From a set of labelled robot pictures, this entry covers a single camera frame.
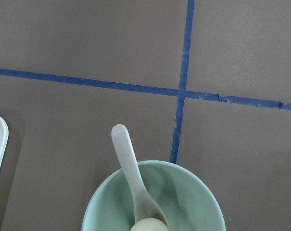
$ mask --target bowl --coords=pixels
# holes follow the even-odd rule
[[[165,161],[138,162],[144,184],[165,213],[170,231],[225,231],[220,207],[208,187],[185,168]],[[96,190],[82,231],[129,231],[134,225],[132,196],[117,170]]]

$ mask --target white spoon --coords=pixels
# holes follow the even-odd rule
[[[167,225],[161,208],[145,188],[127,128],[122,124],[114,126],[111,137],[132,194],[135,223],[145,218],[156,218]]]

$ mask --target bowl rim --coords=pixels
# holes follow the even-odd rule
[[[184,167],[178,165],[178,164],[174,164],[171,162],[167,162],[167,161],[163,161],[163,160],[143,160],[143,161],[139,161],[138,162],[138,166],[142,166],[142,165],[147,165],[147,164],[158,164],[158,165],[165,165],[168,167],[172,167],[172,168],[176,168],[180,171],[182,171],[183,173],[187,174],[188,176],[192,177],[195,181],[197,181],[207,192],[207,194],[211,197],[212,201],[214,202],[215,207],[217,208],[217,210],[219,211],[219,219],[221,221],[221,225],[223,226],[223,230],[222,231],[226,231],[226,224],[225,224],[225,220],[223,218],[223,214],[221,211],[221,208],[218,204],[218,201],[216,200],[214,194],[210,191],[210,189],[206,186],[206,184],[200,179],[198,178],[195,174],[193,174],[192,172],[190,172],[189,170],[185,169]],[[90,204],[92,204],[92,201],[94,200],[94,198],[97,196],[97,194],[101,191],[101,189],[103,187],[105,187],[105,185],[116,175],[118,175],[120,172],[122,172],[122,169],[118,169],[117,171],[115,171],[114,173],[112,173],[110,176],[108,176],[101,184],[100,186],[96,189],[95,193],[92,195],[88,205],[87,205],[87,209],[84,213],[83,216],[83,220],[82,220],[82,228],[81,230],[84,231],[84,226],[85,226],[85,221],[87,218],[87,214],[89,213],[89,207]]]

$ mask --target white ball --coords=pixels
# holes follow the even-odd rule
[[[155,218],[145,218],[139,220],[130,231],[169,231],[168,227]]]

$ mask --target vertical blue tape strip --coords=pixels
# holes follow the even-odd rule
[[[184,114],[193,11],[194,11],[194,0],[189,0],[188,5],[187,5],[183,56],[182,56],[182,65],[181,65],[181,71],[180,71],[178,96],[177,96],[177,108],[176,108],[176,117],[175,117],[176,126],[173,132],[173,141],[172,141],[172,148],[171,148],[171,154],[170,154],[170,162],[174,164],[177,163],[179,140],[180,140],[181,126],[182,126],[183,114]]]

